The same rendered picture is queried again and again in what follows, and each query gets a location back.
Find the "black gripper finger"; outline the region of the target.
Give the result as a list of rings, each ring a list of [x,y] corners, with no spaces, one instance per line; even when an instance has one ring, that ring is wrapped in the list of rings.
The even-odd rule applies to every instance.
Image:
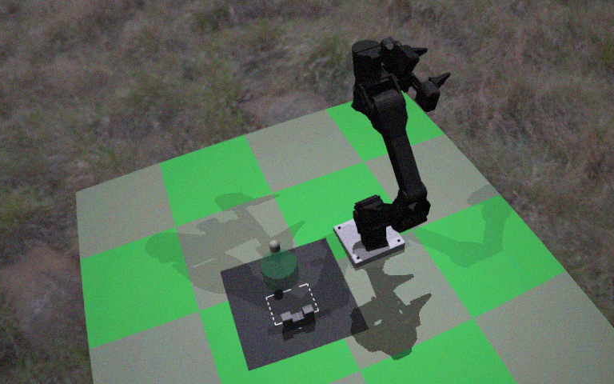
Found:
[[[418,55],[419,57],[427,52],[427,48],[416,48],[416,47],[411,47]]]
[[[433,84],[437,87],[437,89],[439,89],[443,85],[444,81],[446,81],[449,78],[449,75],[450,73],[447,72],[435,78],[432,78],[429,76],[429,81],[433,82]]]

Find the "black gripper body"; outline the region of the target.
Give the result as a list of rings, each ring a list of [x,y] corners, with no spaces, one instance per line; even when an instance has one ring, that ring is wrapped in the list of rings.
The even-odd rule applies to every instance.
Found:
[[[387,64],[389,61],[386,58],[388,57],[388,55],[385,54],[382,51],[382,49],[384,45],[390,42],[395,42],[395,40],[393,38],[387,37],[387,38],[384,38],[383,41],[381,42],[381,62],[384,65]],[[383,73],[385,75],[391,74],[392,71],[387,70],[384,65],[381,66]],[[412,74],[414,76],[413,80],[406,82],[406,83],[398,83],[398,86],[404,93],[408,92],[409,88],[412,87],[417,92],[415,101],[417,102],[419,107],[424,112],[431,112],[435,110],[438,100],[439,100],[440,91],[433,84],[433,82],[430,82],[430,81],[421,82],[420,79],[418,79],[418,77],[413,72],[409,75],[412,75]]]

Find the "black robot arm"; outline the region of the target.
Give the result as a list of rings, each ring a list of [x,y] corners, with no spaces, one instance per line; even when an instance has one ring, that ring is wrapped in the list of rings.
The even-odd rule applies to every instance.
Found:
[[[355,84],[351,107],[365,114],[382,135],[400,188],[392,204],[383,203],[380,195],[355,203],[353,219],[366,251],[389,246],[386,227],[401,233],[426,222],[431,206],[405,129],[406,102],[398,86],[413,80],[409,74],[420,57],[410,45],[398,41],[384,45],[382,51],[388,55],[384,66],[391,74],[382,71],[379,42],[367,39],[352,45]]]

